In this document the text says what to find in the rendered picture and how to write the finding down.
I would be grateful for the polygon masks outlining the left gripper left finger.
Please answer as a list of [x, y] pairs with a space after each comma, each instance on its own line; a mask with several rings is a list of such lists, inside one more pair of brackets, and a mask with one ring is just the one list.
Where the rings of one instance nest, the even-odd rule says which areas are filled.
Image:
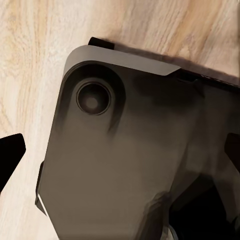
[[21, 133], [0, 138], [0, 193], [26, 152]]

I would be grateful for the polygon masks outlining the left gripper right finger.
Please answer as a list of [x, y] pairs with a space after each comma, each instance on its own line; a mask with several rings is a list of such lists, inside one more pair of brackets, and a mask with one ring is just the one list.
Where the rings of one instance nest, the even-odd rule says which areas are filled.
[[240, 173], [240, 135], [235, 133], [228, 133], [224, 151]]

